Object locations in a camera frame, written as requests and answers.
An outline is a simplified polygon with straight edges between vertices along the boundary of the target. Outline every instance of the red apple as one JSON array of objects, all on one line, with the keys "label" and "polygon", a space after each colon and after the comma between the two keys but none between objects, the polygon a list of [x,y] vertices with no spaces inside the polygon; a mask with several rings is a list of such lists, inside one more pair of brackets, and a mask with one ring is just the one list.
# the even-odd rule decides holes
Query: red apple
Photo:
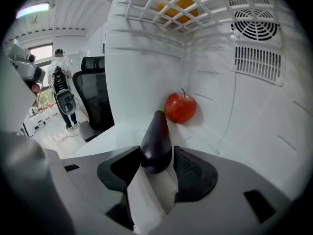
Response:
[{"label": "red apple", "polygon": [[196,101],[184,93],[171,94],[165,104],[165,113],[175,123],[185,123],[193,117],[197,109]]}]

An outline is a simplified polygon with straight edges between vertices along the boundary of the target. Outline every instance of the fan vent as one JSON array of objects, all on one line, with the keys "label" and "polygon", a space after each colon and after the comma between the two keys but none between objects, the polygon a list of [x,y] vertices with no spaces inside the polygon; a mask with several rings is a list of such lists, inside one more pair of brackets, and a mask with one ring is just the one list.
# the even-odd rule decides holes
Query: fan vent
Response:
[{"label": "fan vent", "polygon": [[[273,16],[266,10],[255,9],[257,18],[273,18]],[[236,11],[236,18],[251,18],[252,12],[249,9]],[[236,28],[246,37],[265,41],[271,39],[277,32],[277,25],[268,22],[251,22],[239,21],[235,23]]]},{"label": "fan vent", "polygon": [[266,50],[236,47],[235,71],[277,84],[281,76],[281,56]]}]

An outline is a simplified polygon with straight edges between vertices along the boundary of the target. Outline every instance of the wire shelf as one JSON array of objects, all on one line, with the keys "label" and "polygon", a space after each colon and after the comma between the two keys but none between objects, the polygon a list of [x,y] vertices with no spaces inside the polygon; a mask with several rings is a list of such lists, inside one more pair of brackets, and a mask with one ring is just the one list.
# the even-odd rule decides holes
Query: wire shelf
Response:
[{"label": "wire shelf", "polygon": [[[128,4],[126,19],[157,24],[182,34],[204,27],[240,21],[296,27],[293,20],[283,19],[284,14],[291,15],[292,18],[293,12],[281,0],[192,0],[194,3],[185,9],[176,5],[178,1],[180,0],[129,0],[126,2]],[[161,11],[156,9],[157,2],[165,5]],[[173,17],[166,15],[171,8],[178,11]],[[251,16],[239,17],[238,11],[247,8],[251,11]],[[190,13],[195,9],[198,10],[197,16]],[[269,11],[272,17],[258,17],[260,10]],[[178,19],[182,16],[189,17],[189,20],[180,22]]]}]

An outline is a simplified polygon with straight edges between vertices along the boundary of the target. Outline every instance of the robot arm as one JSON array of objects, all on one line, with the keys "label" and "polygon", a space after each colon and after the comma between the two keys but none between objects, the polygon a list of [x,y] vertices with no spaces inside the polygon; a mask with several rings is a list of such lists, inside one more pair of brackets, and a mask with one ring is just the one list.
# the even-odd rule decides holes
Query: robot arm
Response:
[{"label": "robot arm", "polygon": [[33,83],[43,83],[45,71],[34,64],[36,57],[16,39],[9,48],[8,58],[28,86]]}]

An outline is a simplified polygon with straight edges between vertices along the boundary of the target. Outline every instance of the white floor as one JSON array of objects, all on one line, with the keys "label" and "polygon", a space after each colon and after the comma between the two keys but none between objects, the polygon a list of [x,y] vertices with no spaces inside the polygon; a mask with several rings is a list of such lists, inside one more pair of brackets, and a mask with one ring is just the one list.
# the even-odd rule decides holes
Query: white floor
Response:
[{"label": "white floor", "polygon": [[[88,117],[80,110],[76,111],[76,117],[79,122],[88,120]],[[65,125],[63,118],[58,114],[57,117],[48,121],[42,128],[37,129],[31,138],[36,140],[43,148],[55,150],[59,154],[60,159],[68,158],[78,148],[85,145],[86,142],[79,135],[79,128],[67,133]]]}]

